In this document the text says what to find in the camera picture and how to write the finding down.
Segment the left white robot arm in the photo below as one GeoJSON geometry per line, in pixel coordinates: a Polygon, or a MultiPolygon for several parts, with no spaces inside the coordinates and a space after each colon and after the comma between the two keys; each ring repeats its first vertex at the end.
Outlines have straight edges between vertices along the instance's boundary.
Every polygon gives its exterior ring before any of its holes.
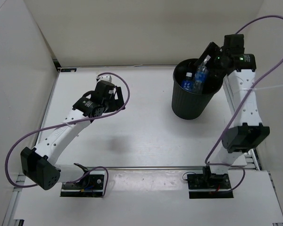
{"type": "Polygon", "coordinates": [[[72,182],[78,188],[89,184],[89,176],[78,172],[72,178],[65,177],[56,162],[65,148],[79,133],[96,119],[107,118],[125,108],[120,86],[113,84],[114,73],[100,73],[96,87],[79,98],[61,126],[52,127],[52,133],[33,148],[24,148],[20,153],[22,171],[43,190],[51,189],[59,182],[72,182]]]}

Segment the blue label clear bottle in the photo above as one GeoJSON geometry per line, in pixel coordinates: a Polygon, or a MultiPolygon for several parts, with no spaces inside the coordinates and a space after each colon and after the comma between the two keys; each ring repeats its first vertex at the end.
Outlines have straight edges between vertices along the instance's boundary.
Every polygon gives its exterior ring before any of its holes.
{"type": "Polygon", "coordinates": [[[195,78],[193,73],[187,72],[181,83],[181,88],[183,88],[185,91],[193,92],[194,82],[195,78]]]}

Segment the Aquafina clear bottle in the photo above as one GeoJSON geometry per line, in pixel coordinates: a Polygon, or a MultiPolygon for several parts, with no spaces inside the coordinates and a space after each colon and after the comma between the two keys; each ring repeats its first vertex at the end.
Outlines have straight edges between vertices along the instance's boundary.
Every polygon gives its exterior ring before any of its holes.
{"type": "Polygon", "coordinates": [[[201,94],[204,86],[204,82],[208,75],[208,70],[206,67],[207,62],[209,61],[208,58],[205,58],[204,61],[198,66],[198,69],[194,76],[194,83],[192,92],[195,94],[201,94]]]}

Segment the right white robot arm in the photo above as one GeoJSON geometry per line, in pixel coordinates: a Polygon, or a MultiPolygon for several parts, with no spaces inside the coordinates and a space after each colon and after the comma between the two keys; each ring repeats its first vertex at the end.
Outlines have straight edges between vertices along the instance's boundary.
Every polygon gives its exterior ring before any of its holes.
{"type": "Polygon", "coordinates": [[[195,66],[206,72],[210,82],[223,85],[232,118],[222,132],[222,144],[215,157],[210,152],[200,174],[187,175],[190,189],[228,189],[228,170],[236,159],[256,148],[270,133],[260,118],[254,85],[256,61],[253,54],[244,52],[244,36],[231,34],[224,37],[222,47],[211,42],[195,66]]]}

